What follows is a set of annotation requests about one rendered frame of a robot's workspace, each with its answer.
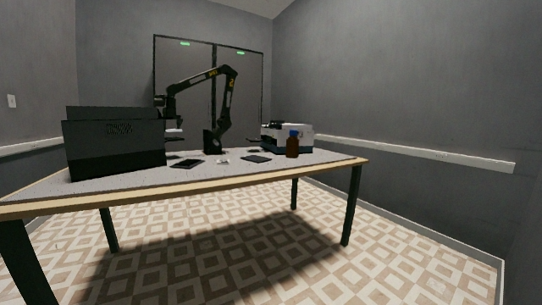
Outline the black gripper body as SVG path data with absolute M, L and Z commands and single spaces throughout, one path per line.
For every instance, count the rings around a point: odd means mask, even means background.
M 166 107 L 167 115 L 163 115 L 163 119 L 181 119 L 181 115 L 176 115 L 176 107 Z

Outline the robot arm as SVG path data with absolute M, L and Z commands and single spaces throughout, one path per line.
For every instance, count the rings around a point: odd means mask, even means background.
M 176 101 L 174 98 L 176 93 L 184 91 L 184 89 L 187 89 L 191 86 L 194 86 L 221 74 L 226 75 L 222 109 L 219 118 L 217 119 L 218 126 L 215 129 L 209 130 L 221 143 L 219 139 L 232 125 L 230 121 L 230 105 L 235 84 L 235 78 L 238 75 L 238 73 L 227 64 L 219 65 L 218 67 L 206 70 L 204 72 L 201 72 L 200 74 L 193 75 L 192 77 L 167 86 L 165 89 L 167 95 L 154 95 L 154 107 L 164 107 L 165 98 L 166 107 L 176 107 Z M 167 115 L 166 107 L 164 108 L 163 115 Z

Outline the brown bottle with blue cap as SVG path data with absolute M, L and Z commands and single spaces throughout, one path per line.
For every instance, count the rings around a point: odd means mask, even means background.
M 297 139 L 297 130 L 289 130 L 288 139 L 286 139 L 286 153 L 287 158 L 298 158 L 299 154 L 299 140 Z

